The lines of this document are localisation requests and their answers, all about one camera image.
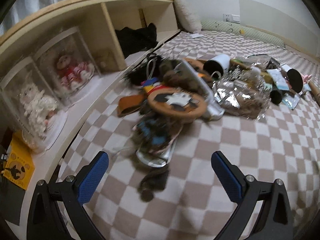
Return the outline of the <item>blue face mask packet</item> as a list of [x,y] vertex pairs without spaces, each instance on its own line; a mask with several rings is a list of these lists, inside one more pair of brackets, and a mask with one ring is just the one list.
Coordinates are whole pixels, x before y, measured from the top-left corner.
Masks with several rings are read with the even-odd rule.
[[289,91],[289,85],[287,84],[287,81],[283,77],[281,71],[279,69],[267,69],[266,72],[270,75],[272,78],[274,84],[279,90],[283,91]]

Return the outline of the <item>round wooden cat coaster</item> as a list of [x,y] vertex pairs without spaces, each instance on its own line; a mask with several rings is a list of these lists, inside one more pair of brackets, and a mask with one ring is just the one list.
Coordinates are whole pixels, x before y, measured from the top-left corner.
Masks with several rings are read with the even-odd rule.
[[207,103],[199,94],[177,88],[162,88],[148,95],[148,104],[155,112],[184,121],[200,118],[207,111]]

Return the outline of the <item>white plastic handle tool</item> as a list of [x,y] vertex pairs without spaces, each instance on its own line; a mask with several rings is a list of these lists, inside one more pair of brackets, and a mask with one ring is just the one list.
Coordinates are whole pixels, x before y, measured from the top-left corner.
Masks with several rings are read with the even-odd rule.
[[219,120],[222,118],[225,110],[218,104],[214,98],[212,89],[206,82],[198,76],[198,72],[185,60],[176,66],[175,70],[180,70],[187,78],[190,78],[198,86],[198,94],[204,97],[207,103],[207,110],[203,115],[207,120]]

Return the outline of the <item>yellow box with cat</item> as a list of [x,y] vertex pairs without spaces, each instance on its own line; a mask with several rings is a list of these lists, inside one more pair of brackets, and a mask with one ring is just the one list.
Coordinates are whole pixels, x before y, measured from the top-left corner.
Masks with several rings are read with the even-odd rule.
[[9,157],[3,175],[18,187],[27,190],[35,171],[31,149],[13,136],[8,150]]

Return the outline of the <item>white doll in case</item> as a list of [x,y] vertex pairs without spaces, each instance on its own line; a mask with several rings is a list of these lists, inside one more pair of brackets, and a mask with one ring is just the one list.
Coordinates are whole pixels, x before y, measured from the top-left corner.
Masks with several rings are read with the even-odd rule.
[[51,129],[57,114],[58,103],[52,97],[39,90],[33,82],[25,83],[20,91],[20,103],[24,107],[31,128],[39,137]]

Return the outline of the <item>cardboard tube with twine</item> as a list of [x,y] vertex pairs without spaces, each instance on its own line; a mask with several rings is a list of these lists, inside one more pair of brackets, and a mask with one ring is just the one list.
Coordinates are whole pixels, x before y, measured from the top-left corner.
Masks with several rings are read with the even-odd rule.
[[311,94],[312,94],[314,100],[320,106],[320,90],[319,90],[319,88],[312,81],[309,81],[308,85],[310,86]]

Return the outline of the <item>doll in red dress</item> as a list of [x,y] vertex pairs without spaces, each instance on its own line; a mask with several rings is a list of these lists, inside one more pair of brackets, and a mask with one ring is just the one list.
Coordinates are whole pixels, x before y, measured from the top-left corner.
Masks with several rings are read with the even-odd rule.
[[68,90],[76,90],[94,75],[94,64],[86,61],[80,63],[71,55],[62,55],[56,63],[61,83]]

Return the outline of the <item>round black mirror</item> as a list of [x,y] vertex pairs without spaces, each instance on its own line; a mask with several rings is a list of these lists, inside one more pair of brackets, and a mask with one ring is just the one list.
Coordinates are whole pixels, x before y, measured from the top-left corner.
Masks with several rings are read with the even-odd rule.
[[296,92],[300,93],[303,89],[303,78],[299,71],[291,68],[287,71],[287,77],[291,88]]

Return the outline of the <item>pink bunny phone stand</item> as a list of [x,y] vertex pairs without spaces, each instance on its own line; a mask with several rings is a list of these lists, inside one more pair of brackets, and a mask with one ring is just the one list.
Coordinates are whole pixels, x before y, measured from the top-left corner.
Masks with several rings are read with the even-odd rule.
[[304,74],[301,74],[301,76],[302,76],[302,80],[303,80],[303,84],[304,84],[304,85],[305,85],[305,84],[308,84],[309,81],[310,81],[311,78],[312,78],[312,75],[304,75]]

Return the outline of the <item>wooden bedside shelf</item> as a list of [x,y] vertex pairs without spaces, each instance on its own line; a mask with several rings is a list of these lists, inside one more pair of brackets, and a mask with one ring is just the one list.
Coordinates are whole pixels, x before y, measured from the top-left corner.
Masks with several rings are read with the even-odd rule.
[[[157,46],[124,57],[115,30],[157,28]],[[73,113],[84,112],[111,76],[138,64],[178,33],[173,0],[65,0],[28,16],[1,37],[1,110],[11,129],[35,153],[50,149]],[[61,83],[56,63],[71,55],[94,64],[94,75],[76,90]],[[33,82],[58,103],[55,121],[39,137],[24,116],[20,91]]]

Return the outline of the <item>white cylinder tube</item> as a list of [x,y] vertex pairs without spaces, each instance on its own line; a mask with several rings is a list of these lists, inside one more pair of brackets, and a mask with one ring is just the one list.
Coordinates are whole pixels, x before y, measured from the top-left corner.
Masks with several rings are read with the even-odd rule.
[[206,71],[214,80],[219,80],[229,71],[231,57],[226,54],[220,54],[208,60],[203,65]]

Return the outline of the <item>black clothing on shelf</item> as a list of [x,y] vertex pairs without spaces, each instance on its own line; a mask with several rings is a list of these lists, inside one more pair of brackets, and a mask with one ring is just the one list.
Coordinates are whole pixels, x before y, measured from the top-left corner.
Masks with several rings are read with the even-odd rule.
[[141,50],[155,48],[158,44],[157,28],[153,23],[145,28],[125,27],[115,32],[125,58]]

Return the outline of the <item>green bolster pillow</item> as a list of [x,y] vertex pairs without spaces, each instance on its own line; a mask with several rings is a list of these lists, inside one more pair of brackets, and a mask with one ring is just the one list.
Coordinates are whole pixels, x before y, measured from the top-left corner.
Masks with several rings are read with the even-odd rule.
[[226,33],[241,35],[246,38],[252,38],[281,48],[285,48],[285,43],[282,39],[251,27],[244,27],[237,23],[218,20],[201,20],[201,24],[203,30],[223,31]]

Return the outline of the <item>grey headboard panel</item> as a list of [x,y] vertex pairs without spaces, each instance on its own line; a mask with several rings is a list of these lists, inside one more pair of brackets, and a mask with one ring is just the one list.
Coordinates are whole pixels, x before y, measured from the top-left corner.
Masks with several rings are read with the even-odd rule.
[[240,20],[243,25],[276,34],[319,56],[319,38],[305,25],[271,6],[253,0],[239,0]]

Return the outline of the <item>white fluffy pillow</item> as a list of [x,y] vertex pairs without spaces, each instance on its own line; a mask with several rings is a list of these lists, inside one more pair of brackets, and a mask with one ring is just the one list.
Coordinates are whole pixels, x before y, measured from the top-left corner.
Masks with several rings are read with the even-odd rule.
[[201,20],[186,0],[174,0],[174,9],[177,19],[185,31],[189,33],[201,31]]

